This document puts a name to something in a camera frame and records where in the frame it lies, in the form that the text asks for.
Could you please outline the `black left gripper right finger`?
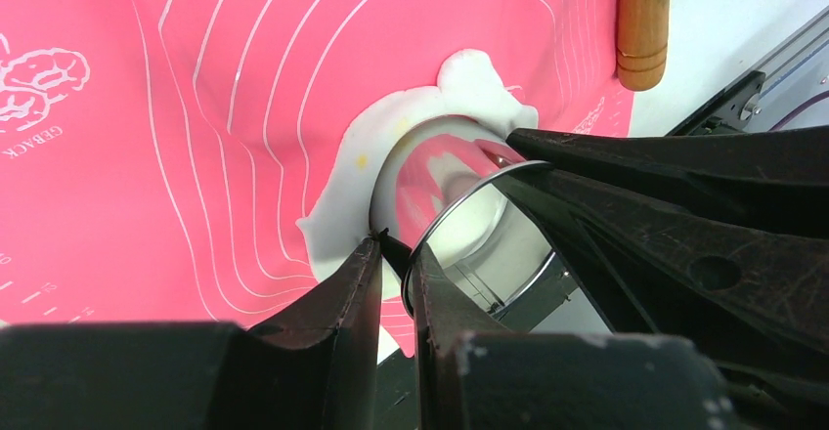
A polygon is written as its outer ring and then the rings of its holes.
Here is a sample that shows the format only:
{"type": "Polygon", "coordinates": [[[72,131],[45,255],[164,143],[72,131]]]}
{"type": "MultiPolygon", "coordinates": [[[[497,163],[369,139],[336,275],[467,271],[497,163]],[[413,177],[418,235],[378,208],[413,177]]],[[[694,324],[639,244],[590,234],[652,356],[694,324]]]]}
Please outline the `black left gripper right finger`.
{"type": "Polygon", "coordinates": [[[711,360],[687,339],[550,334],[491,318],[421,249],[412,261],[422,429],[731,429],[711,360]]]}

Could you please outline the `white dough lump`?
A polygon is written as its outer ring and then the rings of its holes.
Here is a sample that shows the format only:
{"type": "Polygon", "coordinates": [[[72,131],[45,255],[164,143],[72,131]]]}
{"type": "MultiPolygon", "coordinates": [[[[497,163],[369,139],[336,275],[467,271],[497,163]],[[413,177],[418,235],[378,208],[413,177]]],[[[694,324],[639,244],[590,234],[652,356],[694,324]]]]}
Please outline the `white dough lump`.
{"type": "Polygon", "coordinates": [[[296,222],[316,280],[332,275],[368,232],[374,188],[393,150],[415,131],[454,116],[500,138],[539,125],[538,111],[520,103],[490,57],[474,49],[446,58],[436,84],[396,91],[370,105],[345,129],[326,185],[296,222]]]}

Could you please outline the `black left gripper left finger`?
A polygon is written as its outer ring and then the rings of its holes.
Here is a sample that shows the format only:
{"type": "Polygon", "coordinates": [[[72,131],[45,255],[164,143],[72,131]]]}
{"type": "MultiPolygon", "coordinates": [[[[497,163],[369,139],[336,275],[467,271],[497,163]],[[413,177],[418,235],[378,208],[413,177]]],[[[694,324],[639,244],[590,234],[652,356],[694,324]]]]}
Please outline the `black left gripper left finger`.
{"type": "Polygon", "coordinates": [[[251,329],[30,324],[1,332],[5,429],[368,429],[381,246],[251,329]]]}

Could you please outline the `wooden rolling pin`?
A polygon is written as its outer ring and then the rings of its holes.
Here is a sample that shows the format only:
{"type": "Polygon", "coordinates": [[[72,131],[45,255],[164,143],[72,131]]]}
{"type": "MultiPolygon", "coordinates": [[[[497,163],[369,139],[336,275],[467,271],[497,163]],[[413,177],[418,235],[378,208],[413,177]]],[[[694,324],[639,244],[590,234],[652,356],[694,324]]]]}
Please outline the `wooden rolling pin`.
{"type": "Polygon", "coordinates": [[[616,73],[634,92],[662,80],[668,56],[670,0],[618,0],[616,73]]]}

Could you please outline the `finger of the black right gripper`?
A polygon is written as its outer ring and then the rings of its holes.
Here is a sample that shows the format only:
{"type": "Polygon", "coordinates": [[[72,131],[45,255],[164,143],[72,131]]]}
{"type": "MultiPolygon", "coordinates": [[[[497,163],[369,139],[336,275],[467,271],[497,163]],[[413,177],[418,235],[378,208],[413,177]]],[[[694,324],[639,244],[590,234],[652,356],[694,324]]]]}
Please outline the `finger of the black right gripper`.
{"type": "Polygon", "coordinates": [[[827,373],[826,240],[705,219],[542,167],[497,185],[613,331],[682,336],[732,369],[827,373]]]}
{"type": "Polygon", "coordinates": [[[828,129],[611,138],[518,129],[528,159],[768,233],[828,236],[828,129]]]}

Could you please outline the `round metal dough cutter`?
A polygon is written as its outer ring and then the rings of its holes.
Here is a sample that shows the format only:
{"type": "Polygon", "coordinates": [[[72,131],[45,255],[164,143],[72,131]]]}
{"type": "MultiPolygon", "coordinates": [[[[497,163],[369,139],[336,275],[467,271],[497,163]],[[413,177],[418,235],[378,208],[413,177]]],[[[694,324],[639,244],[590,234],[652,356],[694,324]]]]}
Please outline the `round metal dough cutter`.
{"type": "Polygon", "coordinates": [[[387,261],[414,309],[411,264],[429,250],[446,278],[499,317],[548,268],[555,253],[506,186],[550,163],[527,160],[469,117],[417,125],[391,150],[371,197],[371,226],[391,239],[387,261]]]}

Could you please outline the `pink silicone baking mat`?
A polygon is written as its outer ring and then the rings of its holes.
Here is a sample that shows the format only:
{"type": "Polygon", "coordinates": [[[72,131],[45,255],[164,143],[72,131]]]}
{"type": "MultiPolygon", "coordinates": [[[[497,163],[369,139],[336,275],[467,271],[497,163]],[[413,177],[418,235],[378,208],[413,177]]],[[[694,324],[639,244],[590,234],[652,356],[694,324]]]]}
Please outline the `pink silicone baking mat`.
{"type": "Polygon", "coordinates": [[[624,137],[616,0],[1,0],[1,321],[261,322],[363,237],[388,146],[458,111],[624,137]]]}

